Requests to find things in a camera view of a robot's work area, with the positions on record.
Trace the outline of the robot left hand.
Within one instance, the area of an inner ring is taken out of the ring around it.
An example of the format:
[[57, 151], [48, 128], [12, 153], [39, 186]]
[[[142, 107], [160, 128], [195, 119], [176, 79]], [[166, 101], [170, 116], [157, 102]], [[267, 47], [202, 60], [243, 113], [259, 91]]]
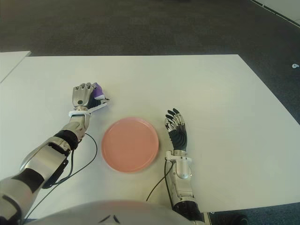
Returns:
[[73, 88], [72, 103], [76, 110], [92, 113], [105, 107], [109, 100], [97, 82], [82, 83]]

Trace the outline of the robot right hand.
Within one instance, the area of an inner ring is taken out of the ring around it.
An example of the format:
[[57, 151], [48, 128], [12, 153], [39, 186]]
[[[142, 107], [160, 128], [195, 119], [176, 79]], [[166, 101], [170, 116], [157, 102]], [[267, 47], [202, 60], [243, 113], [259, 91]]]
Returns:
[[188, 136], [185, 121], [176, 108], [167, 111], [165, 128], [169, 134], [173, 149], [187, 152]]

